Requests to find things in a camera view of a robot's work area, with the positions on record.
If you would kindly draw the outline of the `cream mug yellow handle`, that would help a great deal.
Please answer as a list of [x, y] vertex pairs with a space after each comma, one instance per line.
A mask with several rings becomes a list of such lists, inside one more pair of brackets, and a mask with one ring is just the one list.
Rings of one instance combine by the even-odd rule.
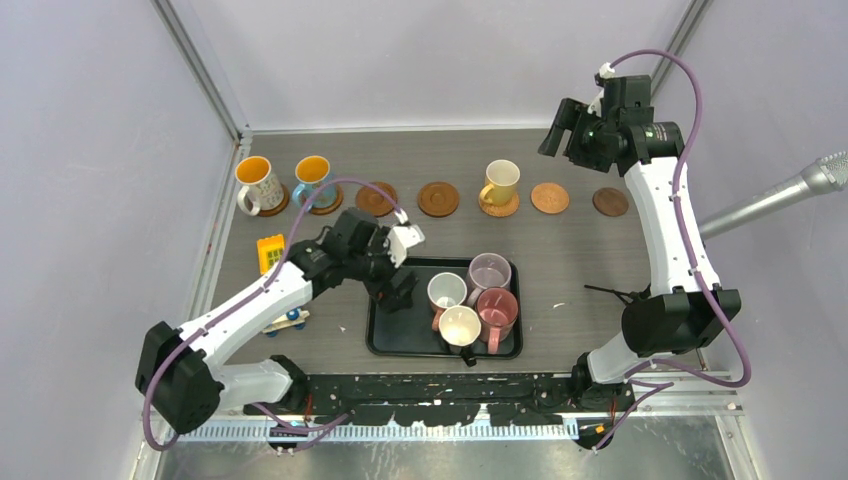
[[510, 160], [498, 159], [490, 162], [485, 169], [484, 186], [478, 200], [484, 205], [504, 206], [516, 194], [521, 172]]

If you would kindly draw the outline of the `blue mug orange inside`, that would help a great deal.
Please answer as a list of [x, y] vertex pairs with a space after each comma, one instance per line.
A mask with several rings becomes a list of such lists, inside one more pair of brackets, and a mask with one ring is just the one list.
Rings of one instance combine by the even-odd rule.
[[[295, 177], [298, 181], [298, 185], [292, 193], [293, 200], [299, 207], [302, 207], [307, 204], [308, 198], [319, 187], [325, 185], [332, 179], [331, 165], [329, 161], [322, 156], [308, 156], [300, 160], [296, 165]], [[325, 190], [334, 191], [334, 187], [331, 185]], [[309, 204], [309, 208], [311, 208], [311, 206], [316, 202], [318, 202], [318, 206], [326, 206], [328, 203], [333, 202], [333, 200], [329, 198], [329, 194], [322, 194], [322, 192], [312, 203]]]

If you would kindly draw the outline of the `white mug pink handle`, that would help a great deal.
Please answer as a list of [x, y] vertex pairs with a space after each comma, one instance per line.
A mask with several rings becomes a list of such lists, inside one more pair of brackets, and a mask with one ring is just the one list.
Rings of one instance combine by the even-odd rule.
[[467, 285], [465, 280], [457, 274], [441, 272], [428, 282], [426, 293], [434, 312], [431, 328], [433, 331], [438, 331], [439, 321], [444, 311], [465, 302]]

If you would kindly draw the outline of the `white mug orange inside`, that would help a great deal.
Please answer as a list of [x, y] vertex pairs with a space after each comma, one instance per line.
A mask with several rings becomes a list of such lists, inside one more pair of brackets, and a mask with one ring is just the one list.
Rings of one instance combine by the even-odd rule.
[[260, 210], [272, 209], [281, 202], [283, 184], [267, 158], [245, 158], [236, 166], [235, 177], [240, 184], [236, 203], [246, 215], [258, 216]]

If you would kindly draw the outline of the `woven rattan coaster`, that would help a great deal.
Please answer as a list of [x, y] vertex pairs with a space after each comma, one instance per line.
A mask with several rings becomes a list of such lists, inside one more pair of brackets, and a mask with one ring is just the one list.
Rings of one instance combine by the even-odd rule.
[[510, 200], [503, 205], [493, 205], [481, 199], [478, 200], [480, 209], [491, 217], [505, 218], [513, 215], [520, 207], [520, 196], [515, 193]]
[[568, 192], [559, 184], [545, 182], [537, 184], [531, 191], [531, 202], [540, 212], [555, 215], [570, 205]]

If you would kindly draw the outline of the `dark brown wooden coaster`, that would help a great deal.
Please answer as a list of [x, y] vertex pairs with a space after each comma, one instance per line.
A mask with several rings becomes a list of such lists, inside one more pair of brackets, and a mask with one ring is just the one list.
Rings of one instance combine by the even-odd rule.
[[592, 204], [599, 213], [608, 217], [619, 217], [629, 210], [627, 196], [622, 191], [611, 187], [603, 187], [595, 191]]

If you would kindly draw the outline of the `lilac mug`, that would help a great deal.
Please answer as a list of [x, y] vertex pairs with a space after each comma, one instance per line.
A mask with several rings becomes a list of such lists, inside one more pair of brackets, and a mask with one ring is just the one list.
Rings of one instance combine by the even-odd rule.
[[496, 253], [482, 253], [475, 256], [466, 274], [468, 288], [466, 304], [474, 307], [480, 295], [487, 289], [508, 289], [511, 280], [512, 266], [503, 256]]

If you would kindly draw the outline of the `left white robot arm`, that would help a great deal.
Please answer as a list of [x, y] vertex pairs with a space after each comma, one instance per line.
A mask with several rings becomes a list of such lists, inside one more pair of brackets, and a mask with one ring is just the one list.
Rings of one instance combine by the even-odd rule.
[[292, 360], [228, 360], [273, 321], [346, 280], [361, 283], [389, 313], [410, 308], [418, 278], [404, 262], [425, 235], [404, 212], [396, 216], [398, 224], [386, 226], [349, 208], [318, 238], [292, 244], [268, 273], [214, 310], [179, 327], [160, 322], [150, 328], [135, 379], [143, 419], [157, 412], [183, 435], [219, 410], [272, 404], [293, 414], [303, 408], [307, 379]]

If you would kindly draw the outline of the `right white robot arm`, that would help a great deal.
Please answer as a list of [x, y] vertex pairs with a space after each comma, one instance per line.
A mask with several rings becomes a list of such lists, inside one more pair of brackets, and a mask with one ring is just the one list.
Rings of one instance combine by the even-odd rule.
[[707, 258], [679, 163], [684, 139], [674, 122], [657, 122], [647, 75], [598, 73], [600, 92], [589, 104], [561, 101], [538, 152], [559, 148], [573, 164], [595, 171], [617, 168], [633, 197], [645, 237], [651, 278], [621, 316], [621, 331], [582, 354], [566, 383], [569, 401], [596, 410], [628, 389], [627, 373], [649, 361], [666, 361], [709, 345], [723, 319], [741, 309], [740, 294], [725, 289]]

